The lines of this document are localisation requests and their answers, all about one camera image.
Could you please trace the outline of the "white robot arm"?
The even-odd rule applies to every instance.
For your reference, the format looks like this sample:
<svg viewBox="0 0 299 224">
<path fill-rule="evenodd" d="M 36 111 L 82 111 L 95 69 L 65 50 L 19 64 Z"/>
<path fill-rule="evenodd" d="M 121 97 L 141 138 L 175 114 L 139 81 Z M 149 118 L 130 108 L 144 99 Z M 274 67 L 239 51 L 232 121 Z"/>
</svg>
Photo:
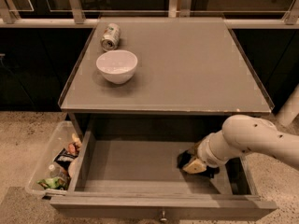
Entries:
<svg viewBox="0 0 299 224">
<path fill-rule="evenodd" d="M 178 168 L 188 174 L 224 166 L 227 161 L 250 153 L 261 153 L 299 170 L 299 136 L 280 132 L 267 119 L 233 115 L 221 130 L 178 156 Z"/>
</svg>

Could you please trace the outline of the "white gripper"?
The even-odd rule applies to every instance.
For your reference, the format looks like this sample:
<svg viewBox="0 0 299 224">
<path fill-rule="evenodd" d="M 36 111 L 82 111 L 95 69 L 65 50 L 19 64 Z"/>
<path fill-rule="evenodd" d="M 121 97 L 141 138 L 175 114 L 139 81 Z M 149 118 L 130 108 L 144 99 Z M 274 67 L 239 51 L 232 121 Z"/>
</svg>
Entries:
<svg viewBox="0 0 299 224">
<path fill-rule="evenodd" d="M 222 151 L 216 155 L 218 147 L 226 144 L 221 134 L 209 134 L 201 142 L 194 143 L 188 150 L 191 160 L 183 166 L 183 170 L 188 174 L 199 174 L 206 170 L 206 167 L 217 168 L 223 166 L 226 160 Z"/>
</svg>

